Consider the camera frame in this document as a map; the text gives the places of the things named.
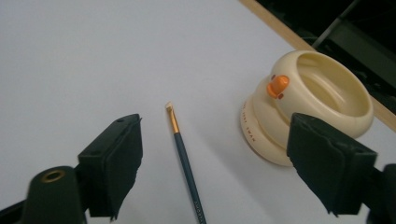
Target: brown table edge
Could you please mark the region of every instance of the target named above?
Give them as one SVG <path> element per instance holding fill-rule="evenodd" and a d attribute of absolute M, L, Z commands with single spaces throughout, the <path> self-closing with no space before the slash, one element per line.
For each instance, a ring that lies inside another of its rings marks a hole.
<path fill-rule="evenodd" d="M 295 34 L 288 26 L 275 17 L 265 7 L 255 0 L 239 0 L 245 7 L 253 12 L 257 17 L 271 27 L 278 35 L 286 40 L 295 49 L 315 50 L 297 34 Z M 390 129 L 396 132 L 396 115 L 379 103 L 374 97 L 371 97 L 374 106 L 375 116 L 381 120 Z"/>

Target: white tabletop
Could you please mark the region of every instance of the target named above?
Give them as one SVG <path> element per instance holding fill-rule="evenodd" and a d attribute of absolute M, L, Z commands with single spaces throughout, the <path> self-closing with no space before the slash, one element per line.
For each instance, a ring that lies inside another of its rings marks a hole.
<path fill-rule="evenodd" d="M 0 209 L 139 113 L 143 163 L 116 223 L 197 223 L 172 101 L 207 223 L 364 223 L 364 206 L 328 215 L 293 168 L 256 156 L 241 133 L 242 104 L 292 50 L 237 0 L 1 1 Z M 359 140 L 379 169 L 396 161 L 395 133 L 377 119 Z"/>

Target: brush handle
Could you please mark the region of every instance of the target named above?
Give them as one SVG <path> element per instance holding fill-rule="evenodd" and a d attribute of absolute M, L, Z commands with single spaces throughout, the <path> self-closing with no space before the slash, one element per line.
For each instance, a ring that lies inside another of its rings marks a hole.
<path fill-rule="evenodd" d="M 181 165 L 183 166 L 184 176 L 186 176 L 187 184 L 189 185 L 190 195 L 198 221 L 200 224 L 206 224 L 204 210 L 202 208 L 201 201 L 199 200 L 198 189 L 195 186 L 194 177 L 192 175 L 189 157 L 187 156 L 187 151 L 184 147 L 183 139 L 181 138 L 180 133 L 175 133 L 175 141 L 178 156 L 180 157 Z"/>

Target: orange beak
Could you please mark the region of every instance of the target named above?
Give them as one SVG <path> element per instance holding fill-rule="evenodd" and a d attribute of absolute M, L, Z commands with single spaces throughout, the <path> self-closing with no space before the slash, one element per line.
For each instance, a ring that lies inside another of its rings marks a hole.
<path fill-rule="evenodd" d="M 283 90 L 289 85 L 289 78 L 286 76 L 274 77 L 272 81 L 267 85 L 268 94 L 276 99 Z"/>

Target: thin brush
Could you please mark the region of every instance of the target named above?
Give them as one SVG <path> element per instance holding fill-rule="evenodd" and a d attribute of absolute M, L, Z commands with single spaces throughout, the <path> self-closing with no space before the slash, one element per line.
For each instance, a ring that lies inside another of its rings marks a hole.
<path fill-rule="evenodd" d="M 195 186 L 194 177 L 192 175 L 189 157 L 187 156 L 187 151 L 184 147 L 183 139 L 181 138 L 180 130 L 177 125 L 175 111 L 171 102 L 166 104 L 166 111 L 168 112 L 169 119 L 172 123 L 178 156 L 180 157 L 181 165 L 183 166 L 184 176 L 186 176 L 187 184 L 189 185 L 190 195 L 192 198 L 193 206 L 195 208 L 195 212 L 197 214 L 198 221 L 200 224 L 206 224 L 204 210 L 202 208 L 201 201 L 199 200 L 198 189 Z"/>

